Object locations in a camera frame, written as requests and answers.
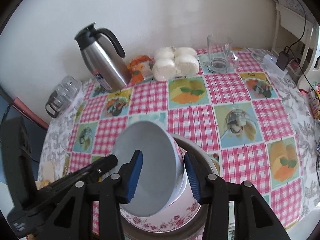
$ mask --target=white power strip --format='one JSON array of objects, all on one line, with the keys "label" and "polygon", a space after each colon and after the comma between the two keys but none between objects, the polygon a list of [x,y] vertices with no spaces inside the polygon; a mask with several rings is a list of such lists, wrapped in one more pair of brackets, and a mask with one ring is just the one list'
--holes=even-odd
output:
[{"label": "white power strip", "polygon": [[265,55],[263,57],[263,61],[262,62],[266,65],[266,71],[267,71],[268,74],[276,75],[279,78],[284,78],[284,76],[287,74],[288,70],[287,69],[281,70],[276,65],[277,60],[278,59],[276,57],[267,54],[267,55]]}]

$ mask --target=white bread roll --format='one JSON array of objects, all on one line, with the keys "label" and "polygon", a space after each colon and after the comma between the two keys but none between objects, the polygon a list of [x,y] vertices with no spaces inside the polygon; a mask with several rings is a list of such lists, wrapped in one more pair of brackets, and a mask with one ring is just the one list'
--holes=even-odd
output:
[{"label": "white bread roll", "polygon": [[157,60],[159,60],[161,58],[169,58],[169,59],[174,60],[174,48],[165,47],[165,48],[158,49],[155,54],[154,60],[156,62]]},{"label": "white bread roll", "polygon": [[189,54],[182,54],[174,60],[178,76],[195,76],[199,72],[198,60]]},{"label": "white bread roll", "polygon": [[153,77],[157,81],[167,81],[177,76],[174,61],[169,58],[161,58],[156,61],[152,68]]},{"label": "white bread roll", "polygon": [[181,47],[175,50],[174,58],[179,57],[180,55],[183,55],[183,54],[189,54],[194,56],[195,58],[197,57],[197,52],[193,48]]}]

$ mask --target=gray floral pattern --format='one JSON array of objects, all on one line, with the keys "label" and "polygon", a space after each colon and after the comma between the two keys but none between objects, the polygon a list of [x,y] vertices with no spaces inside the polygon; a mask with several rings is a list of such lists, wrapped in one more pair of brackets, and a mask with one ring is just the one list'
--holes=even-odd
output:
[{"label": "gray floral pattern", "polygon": [[57,180],[62,177],[69,137],[73,129],[76,112],[83,101],[84,92],[91,82],[93,82],[93,80],[85,82],[72,105],[64,113],[56,119],[52,119],[50,122],[40,157],[38,171],[39,181],[43,180],[43,166],[44,163],[48,161],[51,161],[54,167],[54,179]]},{"label": "gray floral pattern", "polygon": [[[249,49],[253,56],[260,61],[266,53],[265,50]],[[279,97],[281,98],[286,112],[290,116],[292,128],[295,131],[298,155],[302,160],[304,189],[303,208],[300,220],[310,213],[320,202],[320,188],[316,174],[316,140],[315,120],[310,113],[309,103],[306,97],[302,96],[292,78],[287,74],[284,79],[270,76]]]}]

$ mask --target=black jug lid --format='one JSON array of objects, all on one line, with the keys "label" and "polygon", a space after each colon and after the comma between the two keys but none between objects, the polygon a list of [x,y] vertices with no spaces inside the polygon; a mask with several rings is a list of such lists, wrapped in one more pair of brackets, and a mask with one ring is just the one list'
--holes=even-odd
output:
[{"label": "black jug lid", "polygon": [[94,43],[97,40],[97,38],[101,36],[92,35],[92,32],[96,30],[94,28],[95,24],[96,23],[91,23],[90,25],[84,27],[75,36],[75,40],[78,42],[81,51],[87,48],[90,44]]}]

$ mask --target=screw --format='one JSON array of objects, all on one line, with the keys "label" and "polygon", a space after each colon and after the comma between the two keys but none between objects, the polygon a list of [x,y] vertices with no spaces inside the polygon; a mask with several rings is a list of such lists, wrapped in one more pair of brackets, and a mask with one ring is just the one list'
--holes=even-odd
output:
[{"label": "screw", "polygon": [[246,187],[251,187],[252,183],[250,181],[246,180],[243,182],[243,185],[245,185]]},{"label": "screw", "polygon": [[209,174],[209,175],[208,175],[208,179],[209,179],[209,180],[216,180],[216,179],[217,179],[217,175],[215,175],[215,174]]},{"label": "screw", "polygon": [[119,179],[120,175],[118,173],[113,173],[113,174],[111,174],[110,178],[111,179]]},{"label": "screw", "polygon": [[83,181],[77,181],[76,182],[76,187],[83,187],[84,182]]}]

